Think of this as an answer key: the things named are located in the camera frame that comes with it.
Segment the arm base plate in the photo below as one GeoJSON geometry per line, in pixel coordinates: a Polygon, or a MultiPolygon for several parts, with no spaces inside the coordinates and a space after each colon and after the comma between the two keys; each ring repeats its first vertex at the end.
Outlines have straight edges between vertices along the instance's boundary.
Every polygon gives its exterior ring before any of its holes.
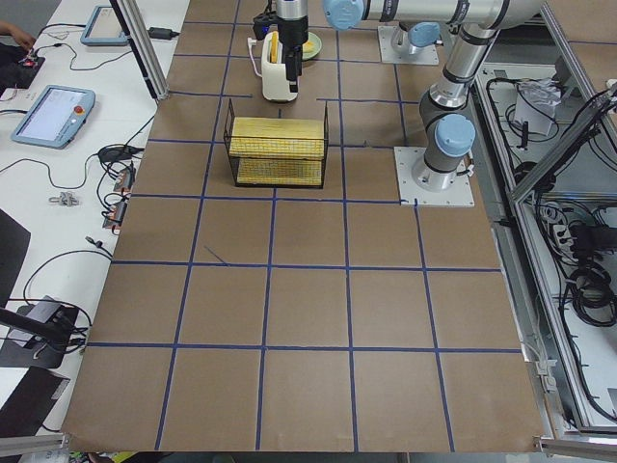
{"type": "Polygon", "coordinates": [[[408,206],[474,207],[469,173],[463,160],[450,173],[431,170],[423,147],[395,147],[399,202],[408,206]]]}
{"type": "Polygon", "coordinates": [[[441,29],[437,22],[379,26],[381,61],[387,64],[436,66],[439,63],[436,43],[440,38],[441,29]]]}

